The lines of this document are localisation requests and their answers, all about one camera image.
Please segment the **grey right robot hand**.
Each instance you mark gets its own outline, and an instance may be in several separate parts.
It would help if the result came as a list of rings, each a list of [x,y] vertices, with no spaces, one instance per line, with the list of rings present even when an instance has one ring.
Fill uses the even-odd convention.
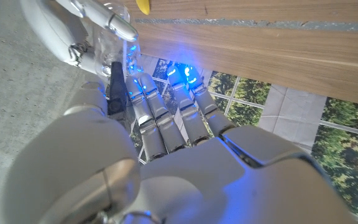
[[[111,63],[125,59],[138,32],[120,1],[21,0],[26,21],[60,61],[109,77]]]

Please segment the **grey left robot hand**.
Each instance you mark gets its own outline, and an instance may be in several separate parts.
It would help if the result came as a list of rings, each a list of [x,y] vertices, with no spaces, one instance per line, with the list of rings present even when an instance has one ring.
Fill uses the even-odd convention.
[[[111,65],[18,154],[2,190],[3,223],[353,223],[305,151],[236,126],[193,67],[167,77],[181,132],[152,77]]]

